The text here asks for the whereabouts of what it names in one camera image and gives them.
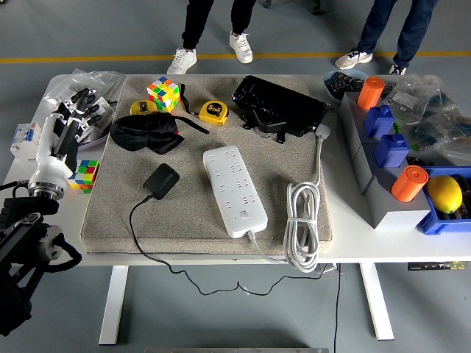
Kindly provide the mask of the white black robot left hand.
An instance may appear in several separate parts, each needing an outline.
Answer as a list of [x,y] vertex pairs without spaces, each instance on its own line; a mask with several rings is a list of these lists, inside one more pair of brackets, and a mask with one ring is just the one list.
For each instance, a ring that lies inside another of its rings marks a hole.
[[67,186],[77,167],[79,139],[100,118],[95,100],[95,94],[84,88],[71,97],[70,107],[60,104],[46,118],[36,152],[38,166],[29,179],[29,189],[62,190]]

